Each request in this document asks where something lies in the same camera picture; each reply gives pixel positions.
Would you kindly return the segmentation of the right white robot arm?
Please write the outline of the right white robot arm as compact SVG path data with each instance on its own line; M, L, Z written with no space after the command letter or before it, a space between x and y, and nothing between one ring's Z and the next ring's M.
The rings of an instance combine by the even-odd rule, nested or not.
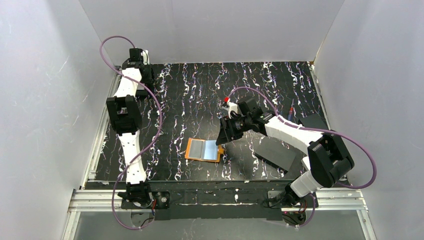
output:
M321 188L331 188L355 166L346 145L336 134L290 124L271 110L263 111L253 99L233 103L226 98L221 108L226 114L220 118L216 145L238 140L245 132L254 131L288 143L308 157L309 170L285 187L284 200L299 200Z

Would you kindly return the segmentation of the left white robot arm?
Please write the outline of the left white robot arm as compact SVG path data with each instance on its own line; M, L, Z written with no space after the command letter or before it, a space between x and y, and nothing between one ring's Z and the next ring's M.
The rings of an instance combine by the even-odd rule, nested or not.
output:
M130 48L129 58L121 67L123 77L112 97L106 100L110 124L118 136L123 150L127 170L126 189L118 196L137 207L146 208L152 204L152 194L140 153L140 131L142 114L138 98L146 98L154 91L153 70L149 53L141 48Z

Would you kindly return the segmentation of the orange card holder wallet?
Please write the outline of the orange card holder wallet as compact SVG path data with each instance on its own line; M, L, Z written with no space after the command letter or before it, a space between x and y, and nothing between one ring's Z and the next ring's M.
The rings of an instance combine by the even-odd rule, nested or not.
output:
M214 140L189 138L184 157L186 160L219 163L223 154L223 147L216 145Z

